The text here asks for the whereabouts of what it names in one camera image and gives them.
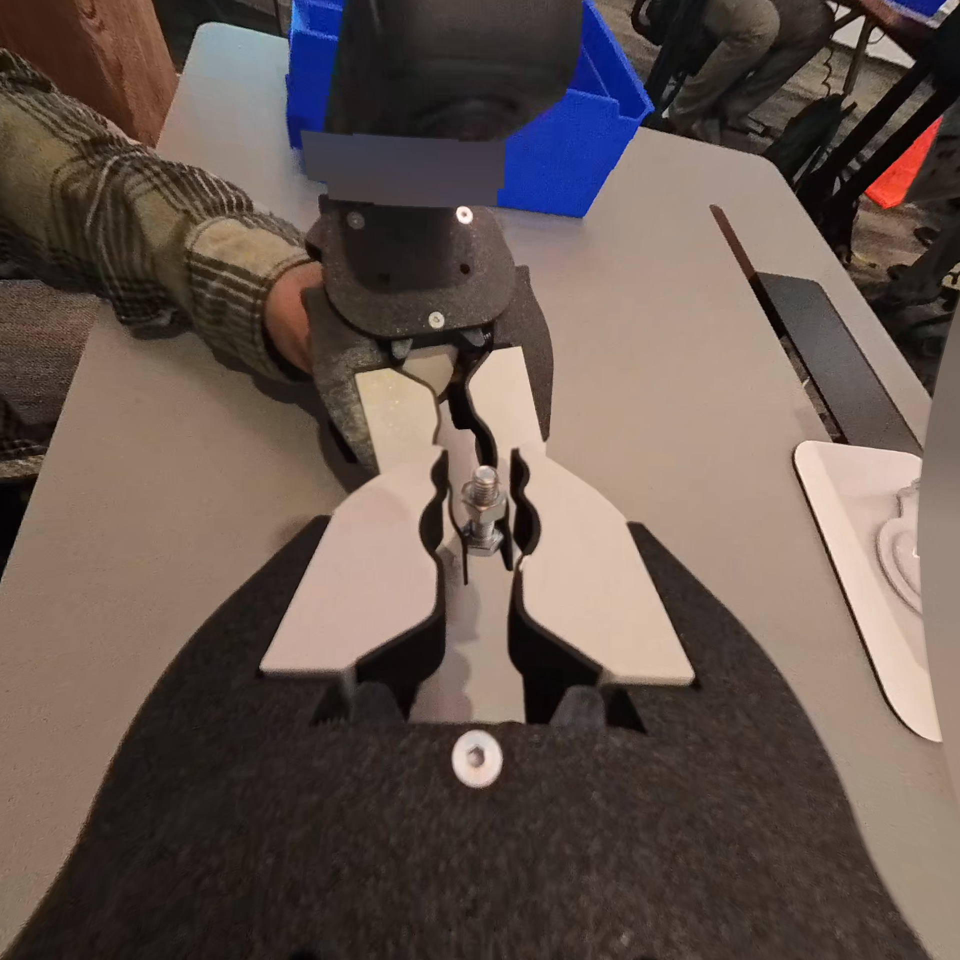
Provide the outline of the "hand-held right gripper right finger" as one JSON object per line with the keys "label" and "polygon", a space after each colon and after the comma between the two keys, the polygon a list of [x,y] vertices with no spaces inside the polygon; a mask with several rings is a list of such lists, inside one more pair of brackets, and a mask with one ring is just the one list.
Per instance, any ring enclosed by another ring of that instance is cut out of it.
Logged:
{"label": "hand-held right gripper right finger", "polygon": [[510,455],[509,654],[566,685],[689,687],[694,670],[626,516],[536,446]]}

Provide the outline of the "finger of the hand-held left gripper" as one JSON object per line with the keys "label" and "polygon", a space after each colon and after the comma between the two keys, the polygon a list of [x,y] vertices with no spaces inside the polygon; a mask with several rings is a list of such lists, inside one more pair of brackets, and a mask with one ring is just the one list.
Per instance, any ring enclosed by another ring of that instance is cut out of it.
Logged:
{"label": "finger of the hand-held left gripper", "polygon": [[426,383],[395,368],[354,377],[374,465],[388,476],[430,476],[443,449],[437,443],[440,412]]}
{"label": "finger of the hand-held left gripper", "polygon": [[508,466],[512,451],[546,451],[523,349],[492,350],[471,370],[464,395],[483,466]]}

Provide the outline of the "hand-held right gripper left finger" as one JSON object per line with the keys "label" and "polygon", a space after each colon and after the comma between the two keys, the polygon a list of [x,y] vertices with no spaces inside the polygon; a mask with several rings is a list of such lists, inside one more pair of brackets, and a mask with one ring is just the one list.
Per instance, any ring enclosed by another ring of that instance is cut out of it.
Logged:
{"label": "hand-held right gripper left finger", "polygon": [[263,654],[264,676],[358,679],[364,660],[426,624],[443,590],[422,521],[447,481],[447,452],[425,446],[342,501]]}

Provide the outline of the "silver hex bolt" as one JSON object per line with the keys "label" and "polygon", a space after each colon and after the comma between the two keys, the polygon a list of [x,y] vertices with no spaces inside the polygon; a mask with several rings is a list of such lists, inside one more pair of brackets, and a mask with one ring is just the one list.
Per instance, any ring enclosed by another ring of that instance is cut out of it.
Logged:
{"label": "silver hex bolt", "polygon": [[[490,465],[477,466],[464,484],[470,482],[481,488],[499,487],[507,494],[497,469]],[[505,518],[495,523],[479,524],[471,522],[465,510],[466,520],[461,527],[461,539],[466,553],[485,558],[500,553],[508,545],[509,512],[510,504]]]}

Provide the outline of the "silver hex nut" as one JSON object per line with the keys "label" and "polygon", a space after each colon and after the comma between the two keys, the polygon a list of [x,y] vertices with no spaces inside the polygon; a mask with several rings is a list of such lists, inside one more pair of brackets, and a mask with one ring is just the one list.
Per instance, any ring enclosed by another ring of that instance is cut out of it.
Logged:
{"label": "silver hex nut", "polygon": [[496,523],[507,516],[509,497],[499,486],[481,487],[473,482],[465,483],[461,489],[460,499],[471,522]]}

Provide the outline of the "blue plastic bin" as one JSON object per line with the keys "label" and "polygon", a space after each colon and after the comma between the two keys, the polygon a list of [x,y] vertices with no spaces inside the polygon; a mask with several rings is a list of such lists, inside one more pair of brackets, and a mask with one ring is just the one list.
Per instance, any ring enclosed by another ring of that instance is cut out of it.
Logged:
{"label": "blue plastic bin", "polygon": [[[290,146],[326,119],[343,2],[294,1],[285,77]],[[594,5],[582,4],[581,53],[564,97],[512,135],[501,208],[583,218],[654,109],[643,83]]]}

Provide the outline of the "person's left forearm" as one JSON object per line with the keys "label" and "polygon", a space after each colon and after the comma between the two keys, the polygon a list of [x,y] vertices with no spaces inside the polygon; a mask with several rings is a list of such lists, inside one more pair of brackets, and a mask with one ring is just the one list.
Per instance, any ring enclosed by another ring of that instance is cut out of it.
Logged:
{"label": "person's left forearm", "polygon": [[131,330],[189,328],[275,381],[264,330],[285,271],[312,260],[292,222],[209,171],[166,159],[1,53],[2,270],[109,303]]}

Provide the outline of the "person's left hand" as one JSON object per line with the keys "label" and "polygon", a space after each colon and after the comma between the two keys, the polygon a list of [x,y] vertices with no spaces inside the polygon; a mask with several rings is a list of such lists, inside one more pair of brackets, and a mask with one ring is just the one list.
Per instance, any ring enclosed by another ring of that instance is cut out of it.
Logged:
{"label": "person's left hand", "polygon": [[322,265],[309,261],[285,270],[270,287],[263,326],[270,347],[298,373],[313,374],[310,320],[304,294],[322,286]]}

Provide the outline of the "white flat stand base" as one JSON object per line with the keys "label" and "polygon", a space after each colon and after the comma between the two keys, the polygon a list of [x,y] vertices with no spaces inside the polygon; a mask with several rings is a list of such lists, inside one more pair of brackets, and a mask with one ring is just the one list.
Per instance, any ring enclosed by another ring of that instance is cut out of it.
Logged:
{"label": "white flat stand base", "polygon": [[895,594],[876,550],[879,528],[897,514],[897,491],[921,479],[922,458],[806,440],[793,460],[884,700],[914,735],[942,743],[923,615]]}

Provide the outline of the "black flat board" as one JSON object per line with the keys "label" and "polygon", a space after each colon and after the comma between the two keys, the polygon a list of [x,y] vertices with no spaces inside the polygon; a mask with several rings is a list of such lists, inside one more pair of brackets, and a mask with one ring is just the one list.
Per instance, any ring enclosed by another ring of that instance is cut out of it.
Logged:
{"label": "black flat board", "polygon": [[809,375],[841,443],[911,453],[923,449],[824,288],[758,271],[750,286],[774,331]]}

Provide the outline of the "black backpack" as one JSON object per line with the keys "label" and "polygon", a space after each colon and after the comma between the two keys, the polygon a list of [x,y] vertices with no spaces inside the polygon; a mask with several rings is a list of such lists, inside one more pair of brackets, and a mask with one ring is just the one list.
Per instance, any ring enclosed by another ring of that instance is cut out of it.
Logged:
{"label": "black backpack", "polygon": [[854,101],[841,94],[829,94],[808,103],[762,151],[762,158],[774,165],[789,186],[799,186],[802,177],[815,169],[831,147],[856,107]]}

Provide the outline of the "orange floor marker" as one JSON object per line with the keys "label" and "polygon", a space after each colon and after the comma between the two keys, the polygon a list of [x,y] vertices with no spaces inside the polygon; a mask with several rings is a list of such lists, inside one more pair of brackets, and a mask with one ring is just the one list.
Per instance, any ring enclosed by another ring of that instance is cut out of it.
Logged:
{"label": "orange floor marker", "polygon": [[939,117],[865,191],[865,197],[882,210],[900,206],[917,178],[935,142],[943,117]]}

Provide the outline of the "wooden post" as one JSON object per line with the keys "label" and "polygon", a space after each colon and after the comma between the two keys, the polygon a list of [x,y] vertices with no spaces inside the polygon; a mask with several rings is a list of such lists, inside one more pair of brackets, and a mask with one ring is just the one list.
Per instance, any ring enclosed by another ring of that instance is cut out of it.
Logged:
{"label": "wooden post", "polygon": [[3,1],[2,47],[155,146],[179,83],[152,1]]}

